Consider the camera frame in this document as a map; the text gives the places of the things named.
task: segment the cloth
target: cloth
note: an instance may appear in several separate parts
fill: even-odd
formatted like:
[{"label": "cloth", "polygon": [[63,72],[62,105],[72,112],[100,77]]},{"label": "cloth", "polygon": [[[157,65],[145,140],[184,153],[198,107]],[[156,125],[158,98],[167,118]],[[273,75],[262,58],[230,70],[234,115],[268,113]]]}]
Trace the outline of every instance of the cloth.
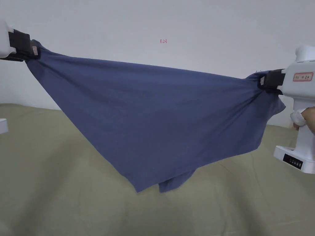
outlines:
[{"label": "cloth", "polygon": [[285,106],[246,79],[41,48],[27,66],[78,130],[137,192],[166,192],[201,166],[253,151]]}]

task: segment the sticker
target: sticker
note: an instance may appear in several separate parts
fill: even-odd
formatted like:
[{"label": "sticker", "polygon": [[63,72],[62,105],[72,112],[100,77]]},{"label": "sticker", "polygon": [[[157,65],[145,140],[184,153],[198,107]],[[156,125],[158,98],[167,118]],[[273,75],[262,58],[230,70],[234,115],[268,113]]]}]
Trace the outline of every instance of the sticker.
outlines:
[{"label": "sticker", "polygon": [[33,52],[35,56],[38,56],[38,51],[37,51],[37,47],[33,46]]},{"label": "sticker", "polygon": [[293,81],[311,81],[312,78],[313,78],[313,72],[296,73],[294,74]]}]

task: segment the human hand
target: human hand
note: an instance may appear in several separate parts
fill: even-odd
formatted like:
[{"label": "human hand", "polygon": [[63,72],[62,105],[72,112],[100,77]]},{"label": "human hand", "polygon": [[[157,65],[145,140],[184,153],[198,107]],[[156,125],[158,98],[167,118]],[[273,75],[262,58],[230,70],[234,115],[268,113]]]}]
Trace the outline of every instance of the human hand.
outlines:
[{"label": "human hand", "polygon": [[[315,107],[306,108],[301,115],[305,119],[308,128],[315,133]],[[297,124],[294,123],[293,127],[299,130],[299,126]]]}]

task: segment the white device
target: white device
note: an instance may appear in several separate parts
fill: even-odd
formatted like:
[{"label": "white device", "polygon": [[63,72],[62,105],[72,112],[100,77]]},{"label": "white device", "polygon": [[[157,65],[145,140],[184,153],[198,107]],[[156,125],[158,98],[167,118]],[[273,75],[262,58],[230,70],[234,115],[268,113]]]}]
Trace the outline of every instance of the white device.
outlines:
[{"label": "white device", "polygon": [[0,58],[16,53],[16,49],[10,47],[9,32],[13,33],[13,28],[9,27],[5,20],[0,19]]},{"label": "white device", "polygon": [[8,123],[6,119],[0,119],[0,134],[8,132]]},{"label": "white device", "polygon": [[[315,47],[302,46],[296,49],[296,60],[285,73],[282,86],[278,86],[284,96],[294,100],[293,110],[315,106]],[[274,157],[304,173],[315,174],[315,136],[307,125],[299,128],[295,148],[276,146]]]}]

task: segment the bed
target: bed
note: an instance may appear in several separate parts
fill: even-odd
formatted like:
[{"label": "bed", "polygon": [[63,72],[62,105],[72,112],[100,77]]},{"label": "bed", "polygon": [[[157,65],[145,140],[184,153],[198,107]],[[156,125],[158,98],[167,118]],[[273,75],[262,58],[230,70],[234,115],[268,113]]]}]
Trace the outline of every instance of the bed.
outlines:
[{"label": "bed", "polygon": [[0,221],[13,235],[314,235],[315,175],[272,156],[294,129],[267,126],[257,150],[137,194],[62,111],[0,104],[0,118]]}]

